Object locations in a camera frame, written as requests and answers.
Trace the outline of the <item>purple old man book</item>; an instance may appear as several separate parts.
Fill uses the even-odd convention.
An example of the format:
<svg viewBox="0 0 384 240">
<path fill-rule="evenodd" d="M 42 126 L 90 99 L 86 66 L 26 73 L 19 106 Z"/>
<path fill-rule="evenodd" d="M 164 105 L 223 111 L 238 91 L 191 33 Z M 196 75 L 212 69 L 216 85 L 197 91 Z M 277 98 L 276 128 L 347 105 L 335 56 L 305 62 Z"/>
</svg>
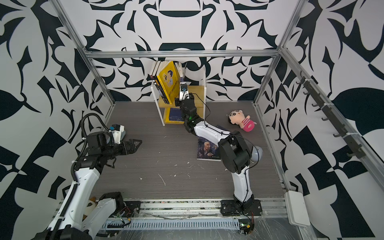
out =
<svg viewBox="0 0 384 240">
<path fill-rule="evenodd" d="M 180 62 L 174 62 L 174 64 L 175 64 L 176 69 L 179 72 L 180 82 L 182 83 L 185 81 L 186 68 L 183 67 L 182 63 L 180 63 Z"/>
<path fill-rule="evenodd" d="M 205 138 L 199 137 L 197 160 L 221 162 L 219 146 Z"/>
</svg>

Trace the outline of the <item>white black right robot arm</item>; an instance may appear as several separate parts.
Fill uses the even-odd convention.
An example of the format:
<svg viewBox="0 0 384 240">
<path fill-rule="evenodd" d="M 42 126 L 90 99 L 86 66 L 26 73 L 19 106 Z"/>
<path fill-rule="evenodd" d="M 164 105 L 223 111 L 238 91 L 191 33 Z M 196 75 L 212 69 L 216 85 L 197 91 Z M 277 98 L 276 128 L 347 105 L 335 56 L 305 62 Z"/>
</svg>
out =
<svg viewBox="0 0 384 240">
<path fill-rule="evenodd" d="M 249 170 L 251 162 L 258 164 L 263 151 L 258 146 L 250 149 L 238 131 L 228 132 L 210 125 L 197 113 L 195 94 L 176 99 L 176 106 L 181 109 L 186 130 L 207 139 L 219 147 L 222 163 L 232 174 L 234 183 L 234 205 L 239 213 L 245 213 L 254 206 L 254 194 L 251 190 Z"/>
</svg>

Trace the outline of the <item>black deer antler book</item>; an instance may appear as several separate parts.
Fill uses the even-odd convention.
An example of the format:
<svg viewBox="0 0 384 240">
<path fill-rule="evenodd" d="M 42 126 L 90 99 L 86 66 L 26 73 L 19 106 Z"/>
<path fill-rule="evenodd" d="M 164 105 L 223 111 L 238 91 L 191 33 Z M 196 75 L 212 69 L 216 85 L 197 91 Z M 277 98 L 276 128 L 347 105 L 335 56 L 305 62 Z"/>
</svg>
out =
<svg viewBox="0 0 384 240">
<path fill-rule="evenodd" d="M 168 99 L 167 99 L 167 97 L 166 97 L 166 95 L 165 95 L 165 92 L 164 92 L 163 87 L 162 87 L 162 85 L 161 85 L 161 83 L 160 83 L 160 80 L 159 80 L 158 77 L 157 77 L 157 71 L 158 71 L 158 69 L 159 69 L 160 63 L 161 63 L 161 62 L 158 61 L 157 65 L 156 65 L 156 70 L 155 70 L 155 80 L 156 80 L 157 85 L 158 85 L 158 91 L 159 91 L 160 96 L 162 97 L 164 103 L 165 103 L 165 104 L 169 104 L 169 101 L 168 101 Z"/>
</svg>

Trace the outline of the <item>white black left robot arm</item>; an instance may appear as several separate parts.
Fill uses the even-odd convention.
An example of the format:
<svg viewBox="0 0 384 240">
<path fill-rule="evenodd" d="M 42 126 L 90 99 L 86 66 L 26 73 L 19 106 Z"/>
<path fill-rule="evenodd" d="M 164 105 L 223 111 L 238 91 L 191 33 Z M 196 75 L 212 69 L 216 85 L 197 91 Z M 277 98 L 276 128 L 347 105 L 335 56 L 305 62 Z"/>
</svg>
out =
<svg viewBox="0 0 384 240">
<path fill-rule="evenodd" d="M 72 184 L 58 213 L 46 230 L 35 235 L 36 240 L 93 240 L 110 216 L 116 216 L 125 208 L 120 192 L 104 194 L 96 207 L 86 216 L 86 208 L 92 190 L 100 178 L 104 167 L 115 168 L 108 161 L 116 161 L 118 156 L 134 154 L 142 140 L 124 140 L 123 125 L 107 127 L 104 131 L 87 134 L 86 114 L 80 121 L 84 145 L 71 166 Z"/>
</svg>

